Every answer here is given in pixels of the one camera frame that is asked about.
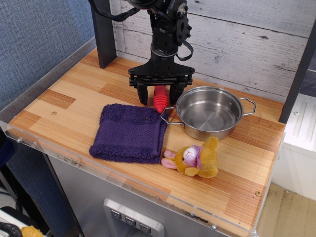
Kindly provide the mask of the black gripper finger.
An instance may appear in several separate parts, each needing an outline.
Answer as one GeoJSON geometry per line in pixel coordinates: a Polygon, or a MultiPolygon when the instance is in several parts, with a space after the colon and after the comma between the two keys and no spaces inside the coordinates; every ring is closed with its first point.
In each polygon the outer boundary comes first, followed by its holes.
{"type": "Polygon", "coordinates": [[[138,92],[140,103],[143,105],[147,105],[148,104],[147,86],[143,84],[137,84],[137,92],[138,92]]]}
{"type": "Polygon", "coordinates": [[[174,84],[170,86],[169,91],[169,97],[170,97],[170,103],[176,104],[178,98],[182,95],[184,91],[184,85],[183,84],[174,84]]]}

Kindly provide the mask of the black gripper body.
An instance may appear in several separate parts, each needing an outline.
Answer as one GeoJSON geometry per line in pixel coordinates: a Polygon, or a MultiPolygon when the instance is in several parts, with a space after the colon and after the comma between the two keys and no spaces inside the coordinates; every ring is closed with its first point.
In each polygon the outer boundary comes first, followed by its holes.
{"type": "Polygon", "coordinates": [[[193,83],[194,68],[174,62],[174,57],[161,58],[152,56],[150,60],[134,68],[130,68],[129,85],[137,88],[139,85],[180,85],[193,83]]]}

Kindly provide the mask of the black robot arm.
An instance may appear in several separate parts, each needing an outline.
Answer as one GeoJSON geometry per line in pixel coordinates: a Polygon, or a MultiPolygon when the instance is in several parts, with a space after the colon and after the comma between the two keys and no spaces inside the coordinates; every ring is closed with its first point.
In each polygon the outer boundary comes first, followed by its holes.
{"type": "Polygon", "coordinates": [[[175,104],[184,88],[191,85],[194,68],[174,62],[178,48],[185,45],[190,52],[192,46],[186,41],[191,26],[187,18],[185,0],[131,0],[133,8],[119,15],[112,15],[99,9],[94,1],[89,2],[94,12],[113,21],[122,22],[140,10],[146,10],[150,16],[152,28],[151,57],[141,66],[129,69],[129,84],[137,89],[140,103],[148,101],[148,86],[169,85],[170,102],[175,104]]]}

